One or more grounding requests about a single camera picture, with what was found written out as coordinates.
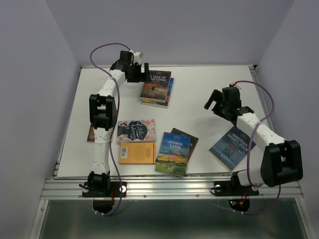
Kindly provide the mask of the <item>Animal Farm blue book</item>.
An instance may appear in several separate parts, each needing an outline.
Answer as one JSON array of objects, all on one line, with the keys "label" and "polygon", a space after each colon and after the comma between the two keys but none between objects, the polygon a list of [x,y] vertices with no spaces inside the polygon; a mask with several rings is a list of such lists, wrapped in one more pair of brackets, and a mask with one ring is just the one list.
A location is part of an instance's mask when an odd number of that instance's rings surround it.
[{"label": "Animal Farm blue book", "polygon": [[156,159],[155,171],[184,177],[186,175],[190,148],[191,137],[165,132]]}]

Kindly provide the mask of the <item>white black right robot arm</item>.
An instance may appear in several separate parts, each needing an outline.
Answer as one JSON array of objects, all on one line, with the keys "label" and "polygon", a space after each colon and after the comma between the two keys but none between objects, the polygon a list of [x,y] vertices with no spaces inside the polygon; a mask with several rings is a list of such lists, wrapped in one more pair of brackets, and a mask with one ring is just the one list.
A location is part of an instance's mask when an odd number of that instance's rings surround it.
[{"label": "white black right robot arm", "polygon": [[230,170],[247,160],[246,169],[233,172],[228,181],[214,182],[213,195],[257,196],[262,185],[275,187],[303,178],[300,144],[277,135],[250,107],[242,106],[235,84],[214,90],[204,108],[212,103],[213,113],[233,127],[209,151]]}]

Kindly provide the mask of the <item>brown book under left arm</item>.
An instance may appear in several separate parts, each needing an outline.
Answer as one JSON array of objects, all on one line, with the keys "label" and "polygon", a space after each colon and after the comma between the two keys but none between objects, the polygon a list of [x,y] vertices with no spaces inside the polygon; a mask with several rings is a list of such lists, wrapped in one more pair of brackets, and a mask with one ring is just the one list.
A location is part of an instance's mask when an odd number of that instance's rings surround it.
[{"label": "brown book under left arm", "polygon": [[94,127],[92,124],[90,124],[88,136],[87,136],[87,142],[94,142],[95,141],[95,134],[94,134]]}]

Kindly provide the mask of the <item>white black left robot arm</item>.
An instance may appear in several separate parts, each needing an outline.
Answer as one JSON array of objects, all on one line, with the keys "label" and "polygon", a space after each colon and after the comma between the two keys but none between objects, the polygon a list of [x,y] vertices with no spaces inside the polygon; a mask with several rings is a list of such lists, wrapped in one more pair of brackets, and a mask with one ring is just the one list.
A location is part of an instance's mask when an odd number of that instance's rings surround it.
[{"label": "white black left robot arm", "polygon": [[82,196],[110,197],[112,189],[121,191],[110,179],[109,144],[112,140],[118,110],[115,97],[119,87],[125,82],[139,83],[150,80],[149,65],[141,64],[141,52],[121,51],[120,58],[112,64],[108,78],[96,94],[89,97],[89,118],[94,128],[94,158],[87,181],[79,186]]}]

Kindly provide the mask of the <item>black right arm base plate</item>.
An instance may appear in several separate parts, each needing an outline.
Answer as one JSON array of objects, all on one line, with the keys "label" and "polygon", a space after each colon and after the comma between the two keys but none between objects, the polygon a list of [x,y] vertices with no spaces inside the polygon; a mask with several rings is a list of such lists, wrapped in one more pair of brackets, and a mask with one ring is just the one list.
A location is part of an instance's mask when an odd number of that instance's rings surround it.
[{"label": "black right arm base plate", "polygon": [[233,184],[231,181],[214,181],[210,191],[217,197],[259,196],[259,191],[254,191],[251,186]]}]

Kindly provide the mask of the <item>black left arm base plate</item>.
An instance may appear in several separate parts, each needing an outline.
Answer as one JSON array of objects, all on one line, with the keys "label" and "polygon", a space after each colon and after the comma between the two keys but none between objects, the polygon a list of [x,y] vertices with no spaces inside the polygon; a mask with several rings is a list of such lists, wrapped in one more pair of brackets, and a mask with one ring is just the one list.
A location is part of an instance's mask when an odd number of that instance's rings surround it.
[{"label": "black left arm base plate", "polygon": [[126,197],[127,191],[127,182],[122,181],[122,192],[120,188],[119,181],[111,181],[110,189],[88,189],[88,183],[85,182],[84,185],[79,184],[79,187],[82,189],[82,197],[84,198],[119,198],[119,197]]}]

